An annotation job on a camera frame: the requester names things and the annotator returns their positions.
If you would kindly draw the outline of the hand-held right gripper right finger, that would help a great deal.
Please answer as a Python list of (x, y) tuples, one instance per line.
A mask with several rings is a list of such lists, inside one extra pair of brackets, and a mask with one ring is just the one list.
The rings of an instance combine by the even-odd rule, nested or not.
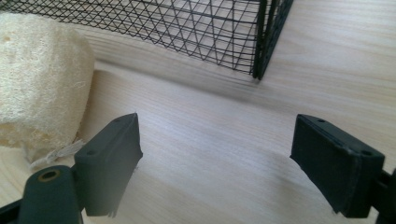
[(329, 121), (299, 114), (290, 157), (319, 189), (332, 210), (367, 217), (370, 193), (385, 156)]

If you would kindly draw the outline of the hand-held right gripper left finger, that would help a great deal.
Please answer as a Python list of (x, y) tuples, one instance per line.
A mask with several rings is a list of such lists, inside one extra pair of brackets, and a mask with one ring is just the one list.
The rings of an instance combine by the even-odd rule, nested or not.
[(139, 160), (138, 116), (110, 121), (74, 156), (79, 205), (89, 217), (117, 214), (121, 198)]

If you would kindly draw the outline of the black wire mesh basket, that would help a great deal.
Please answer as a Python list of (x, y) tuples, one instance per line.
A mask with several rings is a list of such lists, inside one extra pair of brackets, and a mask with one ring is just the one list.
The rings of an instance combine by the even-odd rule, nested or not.
[(262, 79), (293, 0), (0, 0), (29, 13), (138, 37)]

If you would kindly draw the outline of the cream loofah sponge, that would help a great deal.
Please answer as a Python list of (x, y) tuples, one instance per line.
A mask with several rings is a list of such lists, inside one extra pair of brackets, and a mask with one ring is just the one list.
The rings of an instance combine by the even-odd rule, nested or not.
[(0, 13), (0, 146), (21, 148), (32, 169), (81, 149), (94, 62), (72, 26)]

